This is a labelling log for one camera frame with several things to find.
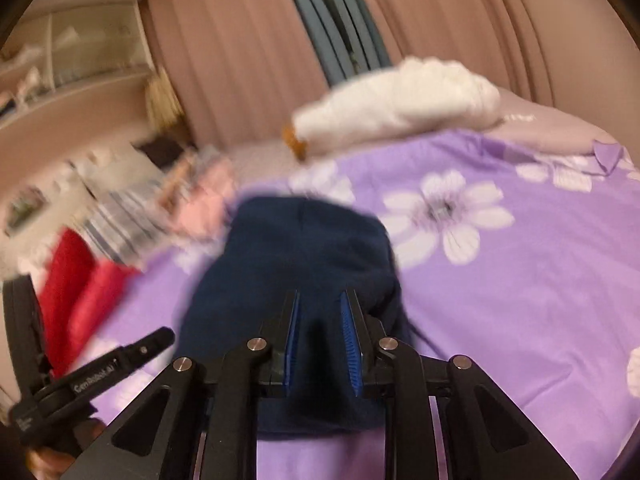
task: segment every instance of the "yellow object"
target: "yellow object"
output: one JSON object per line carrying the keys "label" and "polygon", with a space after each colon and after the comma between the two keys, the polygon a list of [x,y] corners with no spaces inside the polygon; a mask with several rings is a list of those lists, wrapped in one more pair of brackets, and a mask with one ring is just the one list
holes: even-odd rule
{"label": "yellow object", "polygon": [[306,142],[296,138],[296,129],[293,127],[293,124],[289,123],[284,127],[282,130],[282,140],[289,146],[298,160],[306,159]]}
{"label": "yellow object", "polygon": [[146,84],[146,114],[149,125],[159,134],[174,126],[184,115],[182,105],[164,68],[160,68]]}

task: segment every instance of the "bed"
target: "bed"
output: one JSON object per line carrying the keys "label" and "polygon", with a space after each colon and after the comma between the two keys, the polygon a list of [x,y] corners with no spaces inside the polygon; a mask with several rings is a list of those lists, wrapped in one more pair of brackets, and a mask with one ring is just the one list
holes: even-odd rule
{"label": "bed", "polygon": [[[460,60],[506,89],[503,102],[515,105],[503,115],[532,134],[505,143],[504,128],[485,136],[439,132],[300,168],[275,139],[291,112],[331,81],[299,1],[264,1],[141,2],[150,48],[197,143],[213,143],[247,168],[241,183],[248,194],[293,190],[381,218],[418,350],[469,354],[581,480],[615,478],[612,464],[640,419],[640,242],[633,234],[640,173],[629,153],[598,136],[606,131],[640,155],[640,52],[613,8],[606,0],[360,0],[391,63],[408,55]],[[550,108],[538,105],[599,128],[545,122]],[[588,150],[547,142],[572,128]],[[266,153],[272,166],[256,171]],[[420,194],[439,204],[433,214],[467,213],[436,237],[406,232],[407,207],[413,211]],[[422,252],[412,251],[416,239]],[[214,240],[149,261],[80,363],[159,326],[177,329],[222,248]],[[113,420],[170,357],[97,399],[99,416]],[[635,449],[632,439],[622,457]],[[383,431],[260,442],[257,459],[265,480],[380,478]]]}

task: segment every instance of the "white plush toy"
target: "white plush toy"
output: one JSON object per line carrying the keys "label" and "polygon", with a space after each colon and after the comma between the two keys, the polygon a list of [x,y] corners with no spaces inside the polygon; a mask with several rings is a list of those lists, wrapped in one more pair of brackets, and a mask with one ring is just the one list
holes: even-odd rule
{"label": "white plush toy", "polygon": [[293,113],[284,139],[300,158],[362,142],[498,121],[500,94],[456,61],[406,58],[333,88]]}

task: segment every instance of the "cabinet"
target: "cabinet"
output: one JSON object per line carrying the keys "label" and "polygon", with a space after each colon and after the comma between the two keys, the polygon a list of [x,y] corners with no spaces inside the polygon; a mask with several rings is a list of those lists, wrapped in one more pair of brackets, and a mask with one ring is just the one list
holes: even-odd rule
{"label": "cabinet", "polygon": [[30,80],[26,99],[17,99],[17,111],[0,118],[0,127],[36,102],[63,96],[70,84],[77,91],[105,76],[153,68],[136,2],[76,7],[20,22],[0,57],[0,92],[17,96],[20,82],[28,75]]}

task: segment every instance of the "striped fabric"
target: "striped fabric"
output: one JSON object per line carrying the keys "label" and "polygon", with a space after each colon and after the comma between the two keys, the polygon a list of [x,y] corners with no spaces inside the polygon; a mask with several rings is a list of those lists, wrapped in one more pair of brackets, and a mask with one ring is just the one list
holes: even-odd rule
{"label": "striped fabric", "polygon": [[96,257],[132,265],[162,239],[162,226],[145,206],[159,187],[160,181],[150,180],[101,198],[79,229]]}

